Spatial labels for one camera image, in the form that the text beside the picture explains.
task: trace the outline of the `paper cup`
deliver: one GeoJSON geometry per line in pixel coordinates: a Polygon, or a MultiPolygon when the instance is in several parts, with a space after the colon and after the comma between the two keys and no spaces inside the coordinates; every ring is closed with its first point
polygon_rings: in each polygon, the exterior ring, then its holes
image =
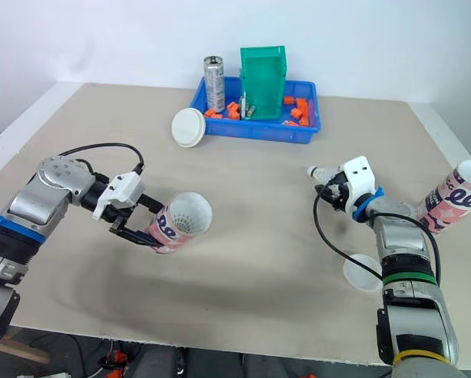
{"type": "Polygon", "coordinates": [[[199,193],[185,191],[164,206],[151,222],[148,232],[164,244],[152,248],[159,254],[173,252],[206,232],[212,219],[210,203],[199,193]]]}
{"type": "Polygon", "coordinates": [[[471,213],[471,160],[456,169],[417,208],[418,219],[430,232],[440,233],[471,213]]]}

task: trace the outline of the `beige tabletop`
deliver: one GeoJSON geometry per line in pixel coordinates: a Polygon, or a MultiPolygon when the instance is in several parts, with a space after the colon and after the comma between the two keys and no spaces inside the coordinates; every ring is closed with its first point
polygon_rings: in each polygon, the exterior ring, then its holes
{"type": "MultiPolygon", "coordinates": [[[[146,160],[147,194],[163,202],[197,191],[212,204],[211,229],[170,255],[110,234],[71,207],[17,287],[13,323],[58,332],[186,347],[379,363],[381,295],[353,289],[343,260],[312,219],[311,164],[364,154],[388,195],[417,204],[451,170],[406,103],[321,98],[323,130],[308,145],[207,135],[177,146],[170,124],[193,91],[84,85],[0,172],[0,210],[50,155],[123,142],[146,160]]],[[[135,165],[131,152],[81,153],[108,176],[135,165]]],[[[132,225],[150,220],[138,212],[132,225]]],[[[321,205],[321,223],[344,250],[376,257],[372,231],[321,205]]],[[[438,243],[443,292],[471,369],[471,215],[438,243]]]]}

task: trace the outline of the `blue bracket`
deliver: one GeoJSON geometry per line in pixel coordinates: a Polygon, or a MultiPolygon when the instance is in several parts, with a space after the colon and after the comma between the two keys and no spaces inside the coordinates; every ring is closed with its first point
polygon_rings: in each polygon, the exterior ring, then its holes
{"type": "Polygon", "coordinates": [[[356,211],[353,213],[353,219],[355,221],[357,221],[358,223],[363,223],[361,221],[358,220],[358,218],[360,217],[360,214],[365,211],[365,209],[367,208],[367,206],[369,205],[369,203],[371,203],[374,199],[376,199],[377,197],[382,197],[384,195],[384,189],[383,187],[378,187],[377,188],[377,191],[376,193],[372,196],[372,197],[369,197],[367,198],[357,209],[356,211]]]}
{"type": "Polygon", "coordinates": [[[46,240],[46,237],[39,234],[36,231],[32,231],[27,227],[21,226],[15,222],[12,222],[11,220],[7,220],[6,218],[2,217],[0,215],[0,226],[8,228],[9,230],[18,232],[19,234],[22,234],[24,236],[27,236],[28,238],[31,238],[35,240],[36,242],[39,242],[43,244],[46,240]]]}

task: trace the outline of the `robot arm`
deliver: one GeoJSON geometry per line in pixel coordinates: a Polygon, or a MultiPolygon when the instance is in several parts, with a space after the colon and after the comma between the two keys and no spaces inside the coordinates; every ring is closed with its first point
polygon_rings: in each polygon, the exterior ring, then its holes
{"type": "MultiPolygon", "coordinates": [[[[404,359],[415,360],[413,364],[422,360],[420,365],[456,365],[458,341],[423,232],[407,220],[376,215],[393,213],[414,219],[415,210],[385,197],[382,188],[376,191],[366,157],[339,169],[311,167],[308,173],[320,182],[316,189],[321,198],[354,220],[368,222],[376,235],[384,284],[384,308],[377,311],[376,326],[381,360],[389,365],[404,359]]],[[[409,361],[402,366],[410,365],[409,361]]]]}
{"type": "Polygon", "coordinates": [[[6,332],[20,301],[9,285],[17,285],[28,263],[57,227],[69,205],[92,212],[94,219],[111,223],[109,231],[133,243],[162,244],[145,232],[125,227],[140,204],[152,213],[163,206],[144,194],[137,172],[108,177],[87,171],[81,162],[67,156],[43,160],[28,184],[0,213],[0,338],[6,332]]]}

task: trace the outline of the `silver can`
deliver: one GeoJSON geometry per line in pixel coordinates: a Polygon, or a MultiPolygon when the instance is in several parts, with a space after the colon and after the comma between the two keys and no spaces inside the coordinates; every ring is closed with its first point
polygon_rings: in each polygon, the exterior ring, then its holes
{"type": "Polygon", "coordinates": [[[223,81],[223,59],[204,58],[204,79],[206,81],[207,108],[220,113],[225,109],[225,86],[223,81]]]}

